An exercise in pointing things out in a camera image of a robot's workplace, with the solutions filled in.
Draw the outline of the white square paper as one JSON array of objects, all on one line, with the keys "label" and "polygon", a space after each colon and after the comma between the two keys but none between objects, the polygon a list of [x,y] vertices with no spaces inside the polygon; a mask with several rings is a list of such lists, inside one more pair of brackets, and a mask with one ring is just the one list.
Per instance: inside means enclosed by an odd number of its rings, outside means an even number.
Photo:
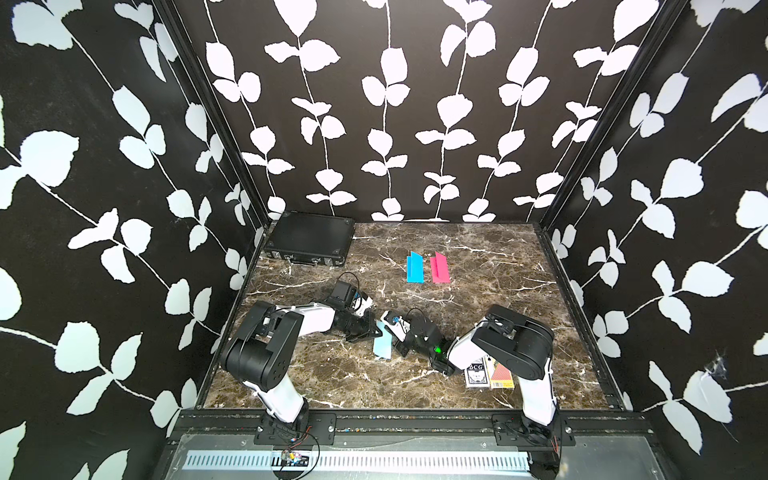
[{"label": "white square paper", "polygon": [[385,322],[377,320],[376,326],[381,331],[381,335],[374,339],[373,354],[379,359],[390,360],[392,358],[393,336],[387,329]]}]

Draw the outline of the blue square paper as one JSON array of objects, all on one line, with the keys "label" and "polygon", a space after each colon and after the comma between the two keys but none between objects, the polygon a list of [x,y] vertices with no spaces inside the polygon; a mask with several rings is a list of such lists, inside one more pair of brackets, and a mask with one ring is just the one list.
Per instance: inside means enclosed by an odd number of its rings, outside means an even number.
[{"label": "blue square paper", "polygon": [[425,281],[423,257],[416,252],[411,252],[406,262],[406,280],[409,283],[422,284]]}]

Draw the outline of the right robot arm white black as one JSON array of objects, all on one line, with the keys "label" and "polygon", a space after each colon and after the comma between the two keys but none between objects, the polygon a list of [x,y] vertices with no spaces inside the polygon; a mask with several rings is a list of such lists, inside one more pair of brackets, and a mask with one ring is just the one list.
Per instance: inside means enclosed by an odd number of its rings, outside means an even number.
[{"label": "right robot arm white black", "polygon": [[558,407],[552,385],[554,332],[547,325],[498,304],[491,305],[469,332],[453,339],[425,316],[410,311],[388,310],[381,321],[402,356],[419,353],[442,374],[467,371],[487,358],[506,368],[517,380],[524,422],[542,428],[552,425]]}]

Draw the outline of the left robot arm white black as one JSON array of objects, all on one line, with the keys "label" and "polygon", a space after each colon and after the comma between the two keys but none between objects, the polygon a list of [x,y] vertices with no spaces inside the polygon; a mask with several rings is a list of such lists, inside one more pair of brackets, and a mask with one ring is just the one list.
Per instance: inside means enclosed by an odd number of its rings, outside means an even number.
[{"label": "left robot arm white black", "polygon": [[297,392],[288,369],[301,337],[331,331],[350,343],[381,336],[372,298],[338,281],[321,301],[293,306],[257,301],[222,350],[220,366],[256,392],[274,422],[302,432],[308,428],[309,403]]}]

